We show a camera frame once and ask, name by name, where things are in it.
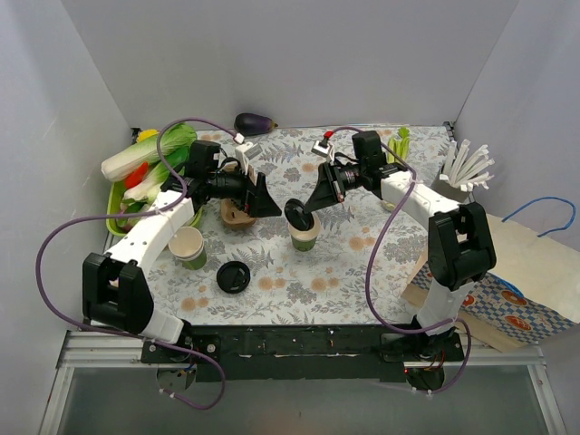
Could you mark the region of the green paper coffee cup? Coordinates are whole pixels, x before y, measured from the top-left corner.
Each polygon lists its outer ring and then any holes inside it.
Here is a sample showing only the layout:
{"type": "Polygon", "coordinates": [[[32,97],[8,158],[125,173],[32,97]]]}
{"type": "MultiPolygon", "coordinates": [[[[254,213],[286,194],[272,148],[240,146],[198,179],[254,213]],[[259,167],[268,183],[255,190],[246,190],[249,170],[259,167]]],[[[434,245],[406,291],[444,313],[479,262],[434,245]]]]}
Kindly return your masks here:
{"type": "Polygon", "coordinates": [[[314,214],[314,224],[310,229],[302,231],[293,227],[291,224],[288,224],[288,231],[293,247],[298,251],[307,252],[314,247],[320,234],[320,219],[316,214],[314,214]]]}

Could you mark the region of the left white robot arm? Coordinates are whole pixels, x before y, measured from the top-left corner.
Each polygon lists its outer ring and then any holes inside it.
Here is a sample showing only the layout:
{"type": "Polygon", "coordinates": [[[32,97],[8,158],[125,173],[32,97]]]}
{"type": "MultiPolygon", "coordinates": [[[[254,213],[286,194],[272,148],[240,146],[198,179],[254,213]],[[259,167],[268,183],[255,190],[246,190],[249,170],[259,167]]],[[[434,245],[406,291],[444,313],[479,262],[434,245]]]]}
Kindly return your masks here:
{"type": "Polygon", "coordinates": [[[251,174],[250,159],[261,151],[249,141],[235,148],[235,167],[223,170],[220,147],[196,140],[188,161],[169,176],[151,206],[152,216],[137,225],[105,254],[90,254],[82,265],[82,312],[93,321],[161,342],[168,358],[181,363],[192,354],[193,342],[182,333],[184,323],[155,308],[147,276],[179,228],[211,199],[230,199],[252,218],[277,217],[280,207],[267,191],[266,176],[251,174]]]}

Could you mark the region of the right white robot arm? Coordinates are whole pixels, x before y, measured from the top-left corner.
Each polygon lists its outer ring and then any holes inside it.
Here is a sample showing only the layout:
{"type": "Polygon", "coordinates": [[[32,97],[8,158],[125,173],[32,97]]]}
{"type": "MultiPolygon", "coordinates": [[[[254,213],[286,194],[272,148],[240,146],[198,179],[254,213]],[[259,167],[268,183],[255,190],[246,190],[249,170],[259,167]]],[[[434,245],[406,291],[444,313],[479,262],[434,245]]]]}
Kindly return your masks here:
{"type": "Polygon", "coordinates": [[[462,204],[421,184],[417,172],[374,130],[355,129],[355,158],[339,164],[330,143],[331,131],[312,151],[325,162],[304,212],[311,214],[344,202],[350,190],[363,188],[395,208],[387,221],[405,212],[428,232],[428,267],[432,275],[427,298],[411,324],[390,325],[397,334],[411,335],[411,352],[430,360],[443,348],[441,335],[458,320],[468,293],[497,263],[485,209],[477,202],[462,204]]]}

